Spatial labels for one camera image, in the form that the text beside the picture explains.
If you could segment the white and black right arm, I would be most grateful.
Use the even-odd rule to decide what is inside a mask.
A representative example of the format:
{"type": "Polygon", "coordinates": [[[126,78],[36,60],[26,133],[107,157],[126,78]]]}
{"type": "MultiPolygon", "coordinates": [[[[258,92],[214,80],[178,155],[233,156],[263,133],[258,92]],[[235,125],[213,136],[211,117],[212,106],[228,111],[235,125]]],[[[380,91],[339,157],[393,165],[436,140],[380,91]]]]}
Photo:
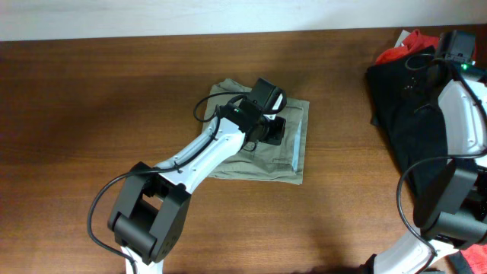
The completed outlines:
{"type": "Polygon", "coordinates": [[[439,259],[485,245],[486,71],[475,53],[475,36],[453,30],[367,70],[372,121],[415,201],[406,233],[360,272],[427,273],[439,259]]]}

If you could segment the khaki shorts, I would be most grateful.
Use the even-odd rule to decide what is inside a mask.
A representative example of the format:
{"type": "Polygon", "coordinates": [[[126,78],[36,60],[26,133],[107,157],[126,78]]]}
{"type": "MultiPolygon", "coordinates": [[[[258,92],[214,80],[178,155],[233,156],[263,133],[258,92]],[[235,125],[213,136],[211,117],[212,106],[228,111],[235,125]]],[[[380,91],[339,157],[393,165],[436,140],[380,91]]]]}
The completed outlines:
{"type": "Polygon", "coordinates": [[[301,184],[303,181],[309,103],[288,98],[281,112],[270,114],[280,93],[275,85],[259,79],[253,89],[226,79],[212,86],[206,113],[201,122],[215,126],[212,140],[235,141],[226,144],[224,152],[238,152],[221,162],[210,177],[235,180],[264,180],[301,184]],[[280,145],[247,142],[247,134],[263,116],[286,119],[285,134],[280,145]]]}

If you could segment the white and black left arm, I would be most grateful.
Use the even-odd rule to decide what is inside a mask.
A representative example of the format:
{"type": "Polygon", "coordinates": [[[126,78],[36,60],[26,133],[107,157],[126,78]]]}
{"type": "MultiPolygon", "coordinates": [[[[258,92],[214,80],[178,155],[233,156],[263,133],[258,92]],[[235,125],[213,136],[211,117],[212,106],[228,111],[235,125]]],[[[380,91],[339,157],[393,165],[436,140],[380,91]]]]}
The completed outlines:
{"type": "Polygon", "coordinates": [[[123,182],[107,226],[120,246],[128,273],[160,273],[165,257],[183,231],[198,185],[245,145],[280,145],[287,104],[284,90],[258,79],[249,92],[237,92],[216,105],[203,132],[172,158],[153,167],[137,163],[123,182]]]}

